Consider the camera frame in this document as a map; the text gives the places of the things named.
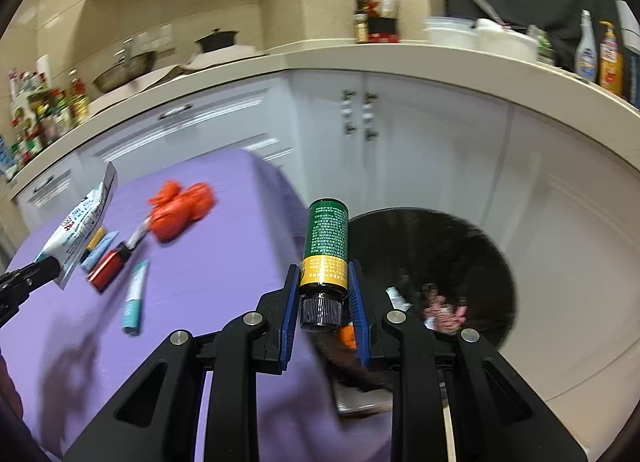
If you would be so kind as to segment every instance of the white dish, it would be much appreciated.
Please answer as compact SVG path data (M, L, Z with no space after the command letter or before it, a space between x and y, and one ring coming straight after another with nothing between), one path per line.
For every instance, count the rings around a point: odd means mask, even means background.
M423 18L424 33L432 45L453 48L476 49L476 33L473 31L473 20L462 18Z
M491 20L480 19L476 25L477 49L498 56L529 63L538 59L538 41L531 36L505 28Z

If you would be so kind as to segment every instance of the white tube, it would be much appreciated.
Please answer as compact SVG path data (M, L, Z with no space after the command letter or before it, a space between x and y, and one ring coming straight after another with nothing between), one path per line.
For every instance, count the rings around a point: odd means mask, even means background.
M82 252L102 225L104 212L117 185L118 173L110 162L100 185L68 214L36 257L36 262L46 256L53 256L60 262L60 275L55 279L60 288L65 288Z

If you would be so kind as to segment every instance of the blue gripper pad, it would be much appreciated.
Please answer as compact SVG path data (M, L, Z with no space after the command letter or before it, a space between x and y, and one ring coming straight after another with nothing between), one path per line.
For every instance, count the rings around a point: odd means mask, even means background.
M353 332L356 339L356 354L362 366L367 368L371 362L369 350L369 323L364 313L364 304L353 262L349 262L349 311L353 321Z
M291 351L293 350L293 334L296 331L296 323L298 321L298 301L300 300L300 268L296 268L294 276L287 276L289 287L289 299L287 299L287 307L280 327L280 356L278 364L283 371L287 369L287 364L291 359Z

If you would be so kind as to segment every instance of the green can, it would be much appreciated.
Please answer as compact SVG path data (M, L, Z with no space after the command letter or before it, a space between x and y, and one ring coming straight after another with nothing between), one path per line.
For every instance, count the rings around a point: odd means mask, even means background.
M347 296L348 226L349 211L339 200L322 198L309 206L300 279L304 330L340 328Z

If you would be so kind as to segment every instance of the spray bottle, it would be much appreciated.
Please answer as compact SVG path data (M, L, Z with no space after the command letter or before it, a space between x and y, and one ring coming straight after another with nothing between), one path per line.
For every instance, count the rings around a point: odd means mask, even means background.
M582 39L575 51L575 73L587 81L594 82L598 72L598 56L596 55L596 40L593 37L591 14L588 10L582 12L580 21Z
M607 32L600 44L600 86L612 94L622 93L622 67L620 54L618 54L618 44L616 35L613 33L613 24L600 22L607 26Z

